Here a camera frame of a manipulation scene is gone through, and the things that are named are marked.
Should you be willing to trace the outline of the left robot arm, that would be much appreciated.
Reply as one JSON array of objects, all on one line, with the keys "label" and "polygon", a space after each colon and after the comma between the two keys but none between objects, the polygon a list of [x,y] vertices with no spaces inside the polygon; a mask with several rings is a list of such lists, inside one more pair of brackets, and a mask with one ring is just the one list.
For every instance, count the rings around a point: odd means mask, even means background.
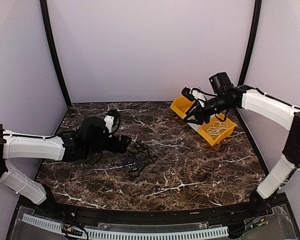
[{"label": "left robot arm", "polygon": [[87,160],[104,151],[124,154],[132,139],[116,136],[112,129],[117,117],[85,118],[75,131],[56,135],[28,135],[5,130],[0,124],[0,183],[29,199],[50,218],[57,218],[60,206],[47,186],[35,182],[9,160],[14,158],[48,159],[71,163]]}]

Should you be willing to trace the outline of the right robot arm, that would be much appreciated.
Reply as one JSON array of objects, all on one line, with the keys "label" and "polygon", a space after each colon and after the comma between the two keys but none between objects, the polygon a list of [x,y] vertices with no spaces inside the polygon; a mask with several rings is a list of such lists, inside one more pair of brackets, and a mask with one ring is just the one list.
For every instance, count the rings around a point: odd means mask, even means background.
[{"label": "right robot arm", "polygon": [[186,112],[184,121],[202,126],[208,124],[213,115],[241,109],[277,124],[288,135],[281,156],[269,174],[256,188],[258,197],[245,205],[245,213],[256,217],[265,208],[263,200],[268,199],[300,168],[300,107],[277,99],[257,87],[234,86],[226,72],[219,72],[209,78],[213,89],[208,93],[199,88],[184,87],[181,94],[193,104]]}]

